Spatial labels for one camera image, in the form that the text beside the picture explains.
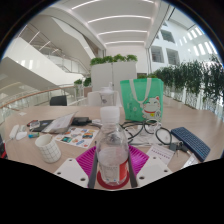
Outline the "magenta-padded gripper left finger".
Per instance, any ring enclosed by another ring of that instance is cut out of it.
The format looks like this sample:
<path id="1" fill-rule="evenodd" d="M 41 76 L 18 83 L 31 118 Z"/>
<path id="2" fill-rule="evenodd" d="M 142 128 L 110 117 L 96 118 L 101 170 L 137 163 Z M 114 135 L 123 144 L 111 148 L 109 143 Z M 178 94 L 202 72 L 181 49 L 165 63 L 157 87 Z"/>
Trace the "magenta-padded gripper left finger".
<path id="1" fill-rule="evenodd" d="M 77 158 L 68 158 L 54 174 L 78 186 L 93 189 L 97 164 L 96 147 L 92 147 Z"/>

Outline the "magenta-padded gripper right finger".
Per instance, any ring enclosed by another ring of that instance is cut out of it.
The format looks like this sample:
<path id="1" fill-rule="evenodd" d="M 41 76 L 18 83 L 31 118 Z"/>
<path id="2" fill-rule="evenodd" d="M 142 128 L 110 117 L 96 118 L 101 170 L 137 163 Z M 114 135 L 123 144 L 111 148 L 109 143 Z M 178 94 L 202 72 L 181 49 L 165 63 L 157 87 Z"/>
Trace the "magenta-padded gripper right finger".
<path id="1" fill-rule="evenodd" d="M 133 146 L 129 146 L 128 163 L 132 188 L 146 186 L 172 173 L 159 157 L 148 156 Z"/>

